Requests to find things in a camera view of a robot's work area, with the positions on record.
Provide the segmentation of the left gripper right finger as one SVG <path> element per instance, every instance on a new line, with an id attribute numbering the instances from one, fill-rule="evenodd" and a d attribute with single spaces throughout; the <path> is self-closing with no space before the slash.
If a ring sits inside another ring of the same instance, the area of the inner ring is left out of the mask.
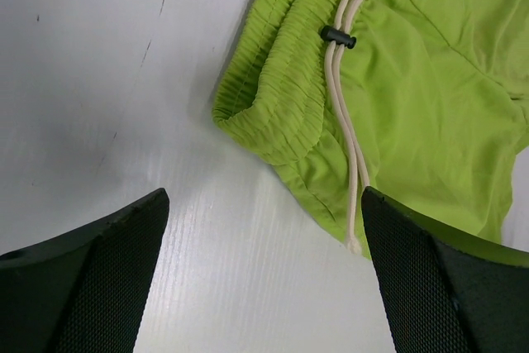
<path id="1" fill-rule="evenodd" d="M 526 352 L 528 254 L 367 188 L 371 259 L 397 352 Z"/>

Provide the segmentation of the lime green shorts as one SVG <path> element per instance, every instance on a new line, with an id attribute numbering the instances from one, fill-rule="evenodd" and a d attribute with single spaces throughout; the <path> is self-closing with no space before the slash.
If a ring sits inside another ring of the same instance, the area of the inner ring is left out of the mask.
<path id="1" fill-rule="evenodd" d="M 212 118 L 355 253 L 364 186 L 498 243 L 528 145 L 528 0 L 254 0 Z"/>

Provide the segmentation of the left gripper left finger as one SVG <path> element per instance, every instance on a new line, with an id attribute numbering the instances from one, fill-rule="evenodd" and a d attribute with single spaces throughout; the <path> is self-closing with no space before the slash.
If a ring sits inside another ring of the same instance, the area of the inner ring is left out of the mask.
<path id="1" fill-rule="evenodd" d="M 169 197 L 158 188 L 97 221 L 1 256 L 3 352 L 132 352 Z"/>

